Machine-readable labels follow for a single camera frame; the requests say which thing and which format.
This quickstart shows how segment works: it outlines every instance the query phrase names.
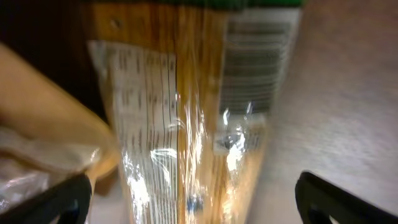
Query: table surface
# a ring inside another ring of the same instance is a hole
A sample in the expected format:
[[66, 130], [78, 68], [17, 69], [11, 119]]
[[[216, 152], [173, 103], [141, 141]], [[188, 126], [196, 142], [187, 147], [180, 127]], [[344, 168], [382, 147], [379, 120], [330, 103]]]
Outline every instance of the table surface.
[[309, 0], [248, 223], [301, 223], [302, 170], [398, 214], [398, 1]]

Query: barcode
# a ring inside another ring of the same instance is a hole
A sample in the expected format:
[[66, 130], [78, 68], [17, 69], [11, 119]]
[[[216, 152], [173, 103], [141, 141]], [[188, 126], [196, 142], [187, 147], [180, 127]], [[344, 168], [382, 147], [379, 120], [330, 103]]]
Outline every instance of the barcode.
[[220, 113], [270, 110], [286, 58], [288, 22], [230, 22], [225, 50]]

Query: black object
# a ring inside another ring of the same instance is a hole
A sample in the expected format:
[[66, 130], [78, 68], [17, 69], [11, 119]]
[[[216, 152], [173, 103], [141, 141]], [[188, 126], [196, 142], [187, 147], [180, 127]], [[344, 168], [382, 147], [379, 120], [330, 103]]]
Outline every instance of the black object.
[[398, 223], [398, 217], [341, 190], [327, 181], [302, 172], [295, 187], [296, 203], [304, 224]]
[[91, 184], [80, 174], [0, 215], [0, 223], [84, 224], [90, 206]]

